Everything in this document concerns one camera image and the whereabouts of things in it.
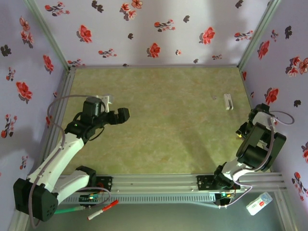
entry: table surface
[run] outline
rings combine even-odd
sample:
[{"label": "table surface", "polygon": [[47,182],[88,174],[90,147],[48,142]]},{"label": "table surface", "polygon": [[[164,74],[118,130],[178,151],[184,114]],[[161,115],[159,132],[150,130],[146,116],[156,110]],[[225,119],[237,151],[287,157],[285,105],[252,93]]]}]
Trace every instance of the table surface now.
[{"label": "table surface", "polygon": [[[129,120],[105,126],[63,174],[80,165],[98,174],[210,173],[235,157],[242,143],[235,131],[250,112],[237,68],[76,71],[70,94],[107,93],[114,97],[110,110],[128,108]],[[225,110],[224,93],[231,94],[234,110]],[[82,111],[84,100],[68,100],[63,128]]]}]

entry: gray cable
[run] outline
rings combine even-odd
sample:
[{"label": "gray cable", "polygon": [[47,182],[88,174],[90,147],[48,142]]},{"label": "gray cable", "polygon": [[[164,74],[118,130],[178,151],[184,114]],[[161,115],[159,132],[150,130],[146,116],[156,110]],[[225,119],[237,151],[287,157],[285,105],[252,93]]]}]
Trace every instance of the gray cable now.
[{"label": "gray cable", "polygon": [[92,95],[67,95],[67,96],[63,96],[59,99],[55,99],[51,104],[49,104],[48,108],[47,108],[47,116],[48,118],[50,118],[50,123],[51,123],[51,126],[52,125],[55,125],[56,127],[58,127],[62,133],[62,141],[61,141],[61,145],[60,145],[60,148],[56,151],[56,153],[53,155],[52,158],[50,158],[50,160],[45,164],[44,167],[42,167],[42,170],[39,172],[38,176],[36,177],[36,179],[34,180],[33,184],[32,184],[32,187],[30,189],[30,193],[29,193],[29,200],[28,200],[28,209],[29,209],[29,217],[30,217],[30,223],[31,223],[31,226],[33,229],[36,229],[39,225],[39,222],[37,224],[34,223],[34,217],[33,217],[33,210],[32,210],[32,197],[33,197],[33,191],[34,191],[34,188],[36,186],[36,184],[38,183],[39,181],[39,177],[43,174],[43,172],[45,171],[45,169],[49,166],[49,164],[56,158],[56,156],[59,154],[59,152],[62,150],[61,147],[63,147],[64,143],[65,143],[65,132],[64,132],[64,129],[56,124],[52,118],[50,117],[50,108],[57,102],[57,101],[60,101],[62,99],[65,99],[65,98],[70,98],[70,97],[94,97]]},{"label": "gray cable", "polygon": [[291,123],[285,123],[285,122],[282,122],[281,120],[279,120],[277,117],[273,117],[275,120],[277,120],[279,123],[283,124],[283,125],[292,125],[294,122],[295,122],[295,119],[293,116],[291,116],[289,113],[286,113],[286,112],[282,112],[282,111],[271,111],[270,113],[273,113],[273,112],[279,112],[279,113],[283,113],[287,116],[289,116],[291,119],[292,119],[292,122]]}]

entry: red flower print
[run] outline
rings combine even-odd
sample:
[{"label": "red flower print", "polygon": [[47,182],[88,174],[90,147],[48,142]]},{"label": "red flower print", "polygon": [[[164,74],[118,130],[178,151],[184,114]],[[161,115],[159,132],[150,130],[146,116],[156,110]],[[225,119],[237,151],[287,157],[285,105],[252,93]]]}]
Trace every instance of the red flower print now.
[{"label": "red flower print", "polygon": [[51,63],[51,60],[49,58],[49,56],[47,55],[43,55],[43,59],[44,59],[44,63],[45,63],[45,67],[46,69],[49,71],[49,73],[51,74],[53,71],[53,65]]},{"label": "red flower print", "polygon": [[258,50],[258,56],[259,56],[259,59],[260,59],[260,60],[261,60],[262,57],[263,57],[264,55],[266,55],[266,53],[269,51],[269,45],[270,45],[269,42],[270,42],[270,41],[268,40],[268,41],[266,41],[265,43],[264,43],[264,42],[261,43],[260,49]]},{"label": "red flower print", "polygon": [[129,11],[128,12],[129,19],[134,19],[135,16],[136,16],[136,11]]},{"label": "red flower print", "polygon": [[147,50],[148,52],[148,57],[158,57],[158,54],[160,52],[160,47],[157,45],[157,43],[153,43],[152,46],[150,48],[148,48]]},{"label": "red flower print", "polygon": [[299,73],[302,75],[308,71],[308,58],[304,59],[299,64]]},{"label": "red flower print", "polygon": [[111,57],[111,56],[116,57],[117,55],[113,54],[113,52],[114,52],[114,49],[110,48],[107,51],[98,51],[98,54],[101,54],[103,56],[103,58],[108,58],[108,57]]},{"label": "red flower print", "polygon": [[86,43],[92,42],[92,40],[91,40],[91,37],[92,37],[91,31],[88,30],[84,25],[80,26],[79,34],[80,34],[80,36],[81,36],[81,38],[82,38],[82,40],[84,42],[86,42]]},{"label": "red flower print", "polygon": [[124,11],[129,11],[129,6],[128,3],[123,3],[123,5],[121,6],[122,10]]},{"label": "red flower print", "polygon": [[142,1],[140,0],[132,0],[133,2],[131,3],[132,7],[141,9],[142,6]]},{"label": "red flower print", "polygon": [[27,34],[23,30],[21,31],[21,38],[27,40]]},{"label": "red flower print", "polygon": [[32,99],[32,92],[29,91],[29,87],[25,82],[16,82],[16,87],[22,98],[28,101]]},{"label": "red flower print", "polygon": [[295,173],[295,176],[300,179],[300,174],[298,172]]},{"label": "red flower print", "polygon": [[24,31],[28,31],[30,29],[28,21],[26,21],[23,17],[20,17],[19,23],[23,27]]},{"label": "red flower print", "polygon": [[293,59],[293,65],[294,66],[297,66],[297,64],[300,62],[300,59],[299,59],[299,56],[297,56],[297,57],[295,57],[294,59]]},{"label": "red flower print", "polygon": [[303,157],[306,159],[306,163],[308,163],[308,149],[304,151]]},{"label": "red flower print", "polygon": [[212,27],[209,27],[202,35],[203,43],[210,44],[211,39],[214,37],[215,32]]},{"label": "red flower print", "polygon": [[46,123],[47,123],[47,127],[49,127],[49,125],[50,125],[50,120],[49,120],[48,116],[46,117]]},{"label": "red flower print", "polygon": [[243,72],[243,79],[244,79],[244,81],[246,81],[246,75],[247,75],[247,72],[244,71],[244,72]]},{"label": "red flower print", "polygon": [[28,34],[28,40],[29,40],[29,42],[30,42],[31,44],[34,43],[33,35],[32,35],[30,32],[29,32],[29,34]]},{"label": "red flower print", "polygon": [[265,101],[267,105],[277,100],[279,89],[269,89],[267,95],[265,95]]},{"label": "red flower print", "polygon": [[295,67],[293,67],[290,71],[289,71],[289,76],[290,77],[295,77],[296,75],[297,75],[297,73],[298,73],[298,70],[295,68]]},{"label": "red flower print", "polygon": [[163,32],[163,31],[167,31],[167,30],[175,30],[175,27],[173,26],[172,28],[170,28],[171,23],[174,23],[172,19],[169,19],[168,22],[166,23],[160,23],[160,22],[156,22],[154,23],[154,26],[156,28],[158,28],[158,32]]}]

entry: wire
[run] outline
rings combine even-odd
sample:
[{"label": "wire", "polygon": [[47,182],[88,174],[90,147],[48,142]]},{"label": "wire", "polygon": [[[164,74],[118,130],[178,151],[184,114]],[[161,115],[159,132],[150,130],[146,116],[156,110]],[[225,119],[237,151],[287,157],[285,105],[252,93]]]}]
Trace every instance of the wire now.
[{"label": "wire", "polygon": [[46,168],[50,165],[50,163],[57,157],[57,155],[60,153],[60,151],[62,150],[62,147],[65,143],[65,132],[64,129],[56,124],[53,119],[50,117],[50,108],[58,101],[61,101],[63,99],[66,98],[71,98],[71,97],[93,97],[92,95],[67,95],[67,96],[63,96],[61,98],[55,99],[51,104],[49,104],[48,108],[47,108],[47,117],[50,118],[50,124],[55,125],[57,128],[60,129],[60,132],[62,134],[62,141],[61,141],[61,145],[59,147],[59,149],[56,151],[56,153],[50,158],[50,160],[42,167],[41,171],[39,172],[39,174],[37,175],[36,179],[34,180],[31,189],[30,189],[30,193],[29,193],[29,199],[28,199],[28,209],[29,209],[29,217],[30,217],[30,223],[33,229],[36,229],[40,223],[40,221],[37,222],[37,224],[34,223],[34,217],[33,217],[33,208],[32,208],[32,197],[33,197],[33,191],[35,186],[37,185],[40,176],[43,174],[43,172],[46,170]]},{"label": "wire", "polygon": [[105,127],[102,128],[101,132],[96,137],[94,137],[93,139],[91,139],[89,141],[95,140],[97,137],[99,137],[103,133],[104,130],[105,130]]},{"label": "wire", "polygon": [[103,190],[105,192],[108,193],[108,198],[105,199],[103,202],[100,202],[99,204],[96,204],[96,205],[93,205],[91,207],[86,207],[86,209],[90,209],[90,208],[95,208],[95,207],[98,207],[98,206],[101,206],[103,205],[106,201],[108,201],[111,197],[111,194],[110,194],[110,191],[108,189],[105,189],[105,188],[101,188],[101,187],[86,187],[86,188],[82,188],[82,189],[79,189],[77,192],[81,191],[81,190],[91,190],[91,189],[99,189],[99,190]]},{"label": "wire", "polygon": [[285,122],[282,122],[281,120],[279,120],[277,117],[273,116],[273,118],[274,118],[275,120],[277,120],[279,123],[281,123],[281,124],[283,124],[283,125],[292,125],[292,124],[295,122],[294,117],[291,116],[289,113],[282,112],[282,111],[271,111],[270,113],[273,113],[273,112],[283,113],[283,114],[289,116],[289,117],[292,119],[292,122],[291,122],[291,123],[285,123]]},{"label": "wire", "polygon": [[236,196],[236,187],[233,185],[233,188],[234,188],[234,193],[232,193],[232,194],[234,194],[234,197]]}]

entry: floral wallpaper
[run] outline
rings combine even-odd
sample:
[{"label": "floral wallpaper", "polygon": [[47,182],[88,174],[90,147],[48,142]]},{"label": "floral wallpaper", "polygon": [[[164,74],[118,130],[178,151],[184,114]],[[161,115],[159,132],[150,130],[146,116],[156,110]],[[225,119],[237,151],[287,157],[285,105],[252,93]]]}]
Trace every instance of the floral wallpaper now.
[{"label": "floral wallpaper", "polygon": [[[243,71],[251,105],[266,103],[272,111],[284,111],[295,118],[276,129],[287,137],[274,169],[283,173],[292,198],[299,229],[308,227],[308,32],[305,0],[286,0],[279,5],[259,46]],[[274,113],[289,123],[290,118]]]},{"label": "floral wallpaper", "polygon": [[15,210],[13,184],[33,171],[64,69],[21,1],[3,2],[0,21],[0,229],[6,231]]},{"label": "floral wallpaper", "polygon": [[236,65],[269,0],[34,2],[68,65],[127,67]]}]

